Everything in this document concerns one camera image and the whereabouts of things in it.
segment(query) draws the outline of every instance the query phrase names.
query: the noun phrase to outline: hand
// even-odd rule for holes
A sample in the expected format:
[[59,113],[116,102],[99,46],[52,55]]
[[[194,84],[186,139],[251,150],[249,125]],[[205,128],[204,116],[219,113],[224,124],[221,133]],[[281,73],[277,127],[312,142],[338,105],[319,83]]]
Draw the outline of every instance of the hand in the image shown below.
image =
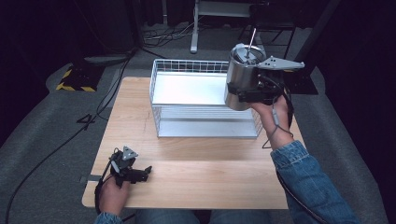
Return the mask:
[[124,181],[120,188],[114,176],[107,178],[99,195],[99,208],[102,212],[120,216],[129,194],[130,182]]
[[284,129],[276,129],[276,124],[273,116],[273,106],[265,105],[263,103],[252,103],[250,104],[251,108],[256,110],[260,118],[262,120],[262,127],[267,132],[267,136],[270,139],[271,148],[273,150],[283,147],[286,144],[294,141],[290,133],[289,129],[289,118],[288,118],[288,105],[286,104],[286,100],[283,96],[280,96],[276,103],[274,103],[274,109],[276,111],[279,126]]

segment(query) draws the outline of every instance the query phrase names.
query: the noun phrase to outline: person's right hand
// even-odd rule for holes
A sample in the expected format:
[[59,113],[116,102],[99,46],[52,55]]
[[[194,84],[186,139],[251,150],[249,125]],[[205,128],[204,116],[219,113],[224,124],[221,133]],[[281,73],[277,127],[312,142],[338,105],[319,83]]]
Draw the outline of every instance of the person's right hand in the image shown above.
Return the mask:
[[273,106],[272,105],[265,105],[263,103],[252,103],[250,104],[251,108],[256,110],[260,118],[262,120],[262,127],[267,133],[267,136],[271,143],[271,148],[273,150],[283,147],[286,144],[294,141],[290,133],[289,129],[289,118],[288,118],[288,105],[286,104],[286,100],[283,96],[280,96],[276,103],[274,103],[274,109],[276,111],[279,126],[284,129],[276,129],[276,123],[273,116]]

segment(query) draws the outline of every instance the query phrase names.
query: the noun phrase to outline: wooden table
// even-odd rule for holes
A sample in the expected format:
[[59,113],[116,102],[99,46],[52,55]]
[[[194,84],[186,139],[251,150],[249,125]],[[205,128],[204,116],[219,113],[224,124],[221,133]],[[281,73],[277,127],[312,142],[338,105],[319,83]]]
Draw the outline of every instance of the wooden table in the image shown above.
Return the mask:
[[[303,141],[297,123],[291,131]],[[158,138],[149,101],[149,78],[126,77],[99,147],[91,175],[102,175],[115,147],[139,154],[134,169],[152,165],[147,182],[132,185],[133,208],[287,209],[270,149],[257,139]],[[95,181],[82,203],[94,207]]]

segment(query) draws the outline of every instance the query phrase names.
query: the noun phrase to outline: yellow and black striped marker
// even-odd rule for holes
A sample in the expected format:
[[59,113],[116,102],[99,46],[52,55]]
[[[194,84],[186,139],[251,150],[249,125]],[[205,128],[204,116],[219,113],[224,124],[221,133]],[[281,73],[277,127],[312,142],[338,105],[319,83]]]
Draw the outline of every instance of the yellow and black striped marker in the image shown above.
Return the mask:
[[105,68],[100,66],[89,67],[87,69],[70,66],[64,73],[56,90],[97,91],[97,85],[104,70]]

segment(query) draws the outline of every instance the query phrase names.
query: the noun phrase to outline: wrist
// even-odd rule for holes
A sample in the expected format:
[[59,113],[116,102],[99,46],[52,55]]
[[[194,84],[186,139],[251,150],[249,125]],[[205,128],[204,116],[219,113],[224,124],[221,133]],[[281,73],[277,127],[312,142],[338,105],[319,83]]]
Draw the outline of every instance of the wrist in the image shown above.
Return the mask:
[[272,150],[277,150],[294,141],[289,130],[282,130],[277,128],[274,133],[267,133],[269,137]]

